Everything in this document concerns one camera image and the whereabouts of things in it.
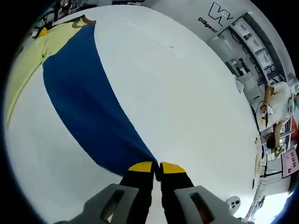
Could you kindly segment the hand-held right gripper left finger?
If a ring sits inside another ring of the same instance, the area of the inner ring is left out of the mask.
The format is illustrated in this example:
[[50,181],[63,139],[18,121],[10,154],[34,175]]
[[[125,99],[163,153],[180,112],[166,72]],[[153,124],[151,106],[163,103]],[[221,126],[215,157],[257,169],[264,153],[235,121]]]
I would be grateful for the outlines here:
[[110,184],[84,204],[83,224],[144,224],[152,202],[154,162],[131,166],[119,184]]

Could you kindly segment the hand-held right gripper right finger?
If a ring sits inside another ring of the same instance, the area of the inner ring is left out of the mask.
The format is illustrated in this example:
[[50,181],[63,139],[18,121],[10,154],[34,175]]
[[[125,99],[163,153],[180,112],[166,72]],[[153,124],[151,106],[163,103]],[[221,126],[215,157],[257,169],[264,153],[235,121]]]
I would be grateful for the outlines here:
[[228,205],[202,186],[194,186],[179,165],[161,162],[162,207],[169,224],[232,224]]

